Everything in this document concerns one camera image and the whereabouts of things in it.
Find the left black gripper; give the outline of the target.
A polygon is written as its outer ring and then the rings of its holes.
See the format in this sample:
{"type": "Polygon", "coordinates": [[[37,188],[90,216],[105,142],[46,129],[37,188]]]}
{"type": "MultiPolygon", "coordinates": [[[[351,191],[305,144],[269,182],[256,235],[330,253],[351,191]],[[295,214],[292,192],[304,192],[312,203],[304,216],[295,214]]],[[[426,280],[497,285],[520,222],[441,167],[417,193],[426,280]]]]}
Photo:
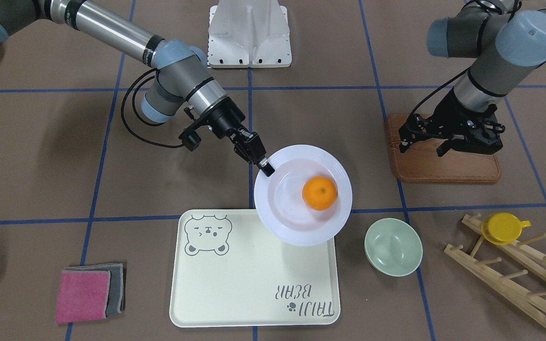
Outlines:
{"type": "Polygon", "coordinates": [[[429,139],[444,140],[437,147],[438,157],[443,157],[463,140],[466,121],[496,119],[498,109],[493,99],[476,100],[475,104],[465,104],[467,99],[457,95],[457,88],[452,88],[434,109],[434,113],[425,118],[415,110],[408,116],[408,125],[399,129],[400,153],[405,153],[413,144],[429,139]]]}

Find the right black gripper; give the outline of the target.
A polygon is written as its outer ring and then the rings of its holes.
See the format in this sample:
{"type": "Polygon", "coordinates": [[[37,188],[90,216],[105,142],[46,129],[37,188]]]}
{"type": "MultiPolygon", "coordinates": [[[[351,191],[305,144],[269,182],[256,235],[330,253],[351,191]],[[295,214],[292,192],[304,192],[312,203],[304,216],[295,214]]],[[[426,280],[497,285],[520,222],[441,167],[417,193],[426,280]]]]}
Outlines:
{"type": "Polygon", "coordinates": [[[229,138],[234,151],[249,164],[258,165],[266,177],[275,173],[275,168],[266,158],[266,149],[258,133],[249,131],[242,123],[245,115],[239,107],[226,97],[205,113],[206,124],[218,139],[229,138]]]}

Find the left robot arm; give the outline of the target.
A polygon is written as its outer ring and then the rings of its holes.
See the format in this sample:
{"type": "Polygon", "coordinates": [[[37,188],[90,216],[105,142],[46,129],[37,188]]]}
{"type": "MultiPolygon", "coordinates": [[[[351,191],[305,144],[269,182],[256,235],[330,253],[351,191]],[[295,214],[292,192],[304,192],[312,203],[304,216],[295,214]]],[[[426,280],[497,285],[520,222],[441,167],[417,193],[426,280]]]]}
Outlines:
{"type": "Polygon", "coordinates": [[[521,9],[516,0],[471,0],[455,17],[431,24],[429,54],[474,58],[452,79],[453,88],[427,118],[415,110],[399,128],[399,151],[440,139],[437,155],[448,151],[494,154],[503,147],[505,126],[496,118],[503,100],[531,72],[546,63],[546,8],[521,9]]]}

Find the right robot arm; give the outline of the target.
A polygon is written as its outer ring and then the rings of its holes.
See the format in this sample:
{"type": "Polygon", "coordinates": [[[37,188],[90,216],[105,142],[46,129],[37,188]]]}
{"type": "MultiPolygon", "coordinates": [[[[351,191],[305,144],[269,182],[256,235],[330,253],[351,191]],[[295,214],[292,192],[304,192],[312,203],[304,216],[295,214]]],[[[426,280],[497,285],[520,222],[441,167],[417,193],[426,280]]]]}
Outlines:
{"type": "Polygon", "coordinates": [[[188,104],[192,123],[179,136],[182,147],[195,150],[197,130],[208,126],[217,138],[229,138],[243,160],[273,175],[260,136],[242,124],[245,115],[208,72],[199,48],[165,40],[91,0],[0,0],[0,43],[40,19],[65,24],[149,66],[155,80],[141,104],[148,125],[162,125],[188,104]]]}

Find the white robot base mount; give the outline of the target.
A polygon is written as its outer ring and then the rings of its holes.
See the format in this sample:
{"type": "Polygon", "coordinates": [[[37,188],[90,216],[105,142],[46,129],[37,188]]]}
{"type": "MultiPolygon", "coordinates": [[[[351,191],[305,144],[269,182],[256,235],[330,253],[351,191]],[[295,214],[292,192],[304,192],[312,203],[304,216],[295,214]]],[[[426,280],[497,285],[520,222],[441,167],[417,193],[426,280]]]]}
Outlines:
{"type": "Polygon", "coordinates": [[[220,0],[209,9],[208,65],[214,69],[292,64],[288,11],[277,0],[220,0]]]}

